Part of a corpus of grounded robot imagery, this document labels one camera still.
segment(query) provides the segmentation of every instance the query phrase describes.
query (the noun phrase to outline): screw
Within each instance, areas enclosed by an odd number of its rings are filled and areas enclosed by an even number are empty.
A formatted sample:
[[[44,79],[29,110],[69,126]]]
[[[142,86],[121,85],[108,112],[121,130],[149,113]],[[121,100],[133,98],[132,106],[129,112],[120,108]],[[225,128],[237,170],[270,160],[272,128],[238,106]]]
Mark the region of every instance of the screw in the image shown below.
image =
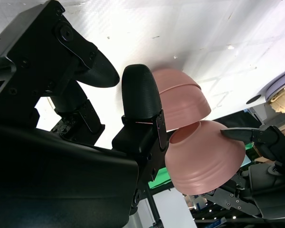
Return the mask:
[[[9,94],[10,94],[10,95],[16,95],[16,94],[17,94],[17,89],[15,89],[15,88],[9,88]]]
[[[147,157],[147,160],[148,160],[148,161],[150,161],[150,160],[151,160],[151,158],[152,158],[152,154],[151,154],[151,153],[149,153],[149,155],[148,155],[148,157]]]
[[[60,29],[60,35],[67,42],[73,40],[73,31],[69,26],[62,26]]]
[[[134,197],[134,204],[137,205],[141,200],[141,191],[138,189],[136,190],[135,197]]]
[[[60,7],[56,7],[56,14],[57,14],[57,16],[61,16],[62,12],[63,12],[63,10]]]
[[[90,52],[90,60],[93,60],[95,57],[95,53],[94,52]]]
[[[29,68],[29,61],[26,59],[22,60],[21,67],[22,68]]]

